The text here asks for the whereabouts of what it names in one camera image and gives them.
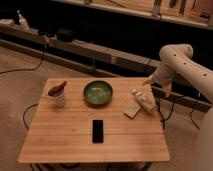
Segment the gray floor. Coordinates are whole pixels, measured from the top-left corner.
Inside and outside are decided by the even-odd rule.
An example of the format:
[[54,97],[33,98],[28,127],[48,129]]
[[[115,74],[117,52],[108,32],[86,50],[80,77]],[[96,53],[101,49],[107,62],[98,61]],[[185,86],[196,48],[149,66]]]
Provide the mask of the gray floor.
[[[0,72],[14,68],[31,68],[38,63],[39,59],[0,47]],[[0,75],[0,171],[31,170],[29,165],[17,163],[18,154],[27,134],[22,122],[22,114],[29,105],[38,102],[45,81],[53,77],[91,76],[49,62],[44,62],[37,71]],[[171,103],[162,101],[161,108],[164,114],[169,113],[170,107]],[[34,111],[35,109],[28,111],[28,123]],[[190,111],[190,108],[175,105],[174,115],[165,129],[171,160],[154,163],[150,171],[190,171],[198,135],[198,130],[189,119]],[[194,113],[199,125],[203,116],[201,112]],[[104,171],[106,166],[107,164],[82,164],[74,170]],[[137,163],[112,164],[110,170],[138,170],[141,166]]]

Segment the black cable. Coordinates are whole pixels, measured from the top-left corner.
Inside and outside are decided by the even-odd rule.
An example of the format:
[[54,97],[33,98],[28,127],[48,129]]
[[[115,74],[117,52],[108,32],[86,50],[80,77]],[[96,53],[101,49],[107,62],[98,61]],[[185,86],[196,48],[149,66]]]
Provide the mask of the black cable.
[[189,113],[189,117],[191,119],[191,121],[194,123],[194,125],[196,126],[197,129],[200,129],[200,127],[197,125],[197,123],[194,121],[194,119],[192,118],[192,114],[194,113],[195,111],[195,107],[197,106],[198,104],[198,101],[199,101],[199,97],[200,97],[200,93],[198,94],[197,98],[196,98],[196,101],[193,103],[192,105],[192,111]]
[[30,105],[27,109],[25,109],[23,115],[22,115],[22,119],[23,119],[23,122],[24,122],[24,126],[26,127],[27,130],[29,130],[29,127],[27,126],[27,123],[25,121],[25,116],[26,116],[26,113],[29,109],[31,109],[32,107],[35,107],[37,106],[38,104],[33,104],[33,105]]
[[126,8],[125,6],[123,6],[123,5],[121,5],[121,4],[117,3],[117,2],[115,2],[115,1],[113,1],[113,0],[106,0],[106,1],[109,1],[109,2],[115,4],[115,5],[119,6],[119,7]]
[[194,0],[194,2],[193,2],[193,4],[192,4],[192,8],[191,8],[191,10],[193,10],[193,9],[194,9],[196,2],[197,2],[197,0]]
[[147,72],[147,69],[148,69],[149,64],[151,63],[151,61],[152,61],[152,59],[150,58],[149,61],[147,62],[147,64],[145,65],[144,70],[143,70],[143,74],[144,74],[144,75],[147,74],[146,72]]
[[160,98],[158,99],[158,101],[157,101],[157,106],[158,106],[158,112],[159,112],[160,117],[161,117],[161,123],[162,123],[163,129],[165,129],[166,121],[169,120],[169,119],[171,118],[172,114],[173,114],[173,110],[174,110],[174,106],[175,106],[175,100],[176,100],[177,98],[182,98],[182,97],[185,97],[185,95],[182,95],[182,96],[174,96],[174,97],[173,97],[173,100],[172,100],[172,107],[171,107],[171,110],[170,110],[169,115],[168,115],[166,118],[164,117],[164,114],[161,112],[161,109],[160,109],[160,107],[161,107],[161,105],[160,105],[161,100],[160,100]]
[[108,163],[108,165],[107,165],[107,167],[106,167],[106,171],[109,171],[110,166],[111,166],[111,163]]
[[41,61],[39,62],[39,64],[34,67],[34,68],[29,68],[29,69],[13,69],[13,70],[8,70],[8,71],[3,71],[0,72],[0,74],[6,74],[6,73],[10,73],[10,72],[17,72],[17,71],[34,71],[37,70],[38,68],[40,68],[40,66],[42,65],[43,61],[44,61],[44,56],[45,56],[45,48],[42,52],[42,57],[41,57]]
[[170,113],[169,115],[163,120],[163,122],[169,120],[172,116],[172,113],[173,113],[173,110],[174,110],[174,106],[175,106],[175,100],[178,99],[178,98],[183,98],[185,97],[185,95],[182,95],[182,96],[174,96],[173,97],[173,100],[172,100],[172,107],[171,107],[171,110],[170,110]]
[[76,164],[74,164],[74,165],[72,165],[72,166],[67,166],[67,165],[65,165],[65,164],[60,164],[60,166],[61,166],[63,169],[75,169],[75,168],[77,168],[79,165],[80,165],[79,163],[76,163]]
[[30,168],[32,169],[32,171],[35,171],[31,163],[30,163]]
[[163,116],[163,114],[161,113],[161,111],[160,111],[160,98],[158,98],[157,100],[156,100],[156,104],[157,104],[157,106],[158,106],[158,113],[160,114],[160,118],[161,118],[161,124],[162,124],[162,128],[163,129],[165,129],[165,122],[164,122],[164,116]]
[[37,163],[35,165],[39,171],[42,171],[42,168]]

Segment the phone screen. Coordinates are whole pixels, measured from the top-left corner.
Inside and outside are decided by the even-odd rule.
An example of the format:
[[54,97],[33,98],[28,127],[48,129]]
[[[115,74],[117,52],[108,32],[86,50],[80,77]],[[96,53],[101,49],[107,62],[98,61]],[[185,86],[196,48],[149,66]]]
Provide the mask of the phone screen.
[[93,120],[92,142],[103,143],[103,141],[104,141],[103,120]]

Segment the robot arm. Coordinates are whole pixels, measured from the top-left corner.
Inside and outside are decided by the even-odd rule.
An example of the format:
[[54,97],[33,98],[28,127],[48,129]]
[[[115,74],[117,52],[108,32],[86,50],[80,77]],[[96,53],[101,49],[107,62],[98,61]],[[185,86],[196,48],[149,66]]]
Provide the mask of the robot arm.
[[187,44],[164,46],[160,50],[160,66],[146,82],[167,87],[178,72],[213,103],[213,72],[193,62],[192,55],[193,49]]
[[[160,84],[164,91],[171,91],[171,82],[176,72],[180,73],[213,103],[213,72],[190,58],[193,49],[190,45],[167,45],[160,50],[162,60],[156,71],[143,83]],[[206,114],[195,149],[193,171],[213,170],[213,108]]]

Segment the bowl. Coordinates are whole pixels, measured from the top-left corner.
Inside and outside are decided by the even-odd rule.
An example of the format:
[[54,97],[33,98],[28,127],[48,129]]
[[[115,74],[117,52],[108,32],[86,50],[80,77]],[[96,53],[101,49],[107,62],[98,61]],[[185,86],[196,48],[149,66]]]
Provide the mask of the bowl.
[[90,105],[104,105],[111,100],[112,94],[111,85],[101,80],[92,81],[84,88],[85,101]]

